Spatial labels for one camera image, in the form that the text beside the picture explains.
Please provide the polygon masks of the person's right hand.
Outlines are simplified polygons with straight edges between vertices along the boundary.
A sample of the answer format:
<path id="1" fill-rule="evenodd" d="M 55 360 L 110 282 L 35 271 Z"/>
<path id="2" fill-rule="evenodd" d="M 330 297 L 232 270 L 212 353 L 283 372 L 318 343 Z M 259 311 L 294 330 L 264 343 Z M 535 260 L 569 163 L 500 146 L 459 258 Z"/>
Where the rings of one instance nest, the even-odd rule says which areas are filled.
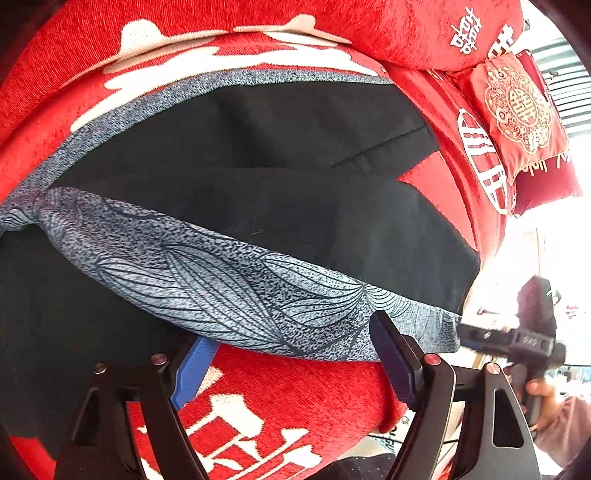
<path id="1" fill-rule="evenodd" d="M 533 379 L 525 385 L 525 391 L 541 401 L 540 413 L 536 423 L 536 430 L 541 432 L 557 418 L 562 401 L 558 398 L 555 385 L 550 380 Z"/>

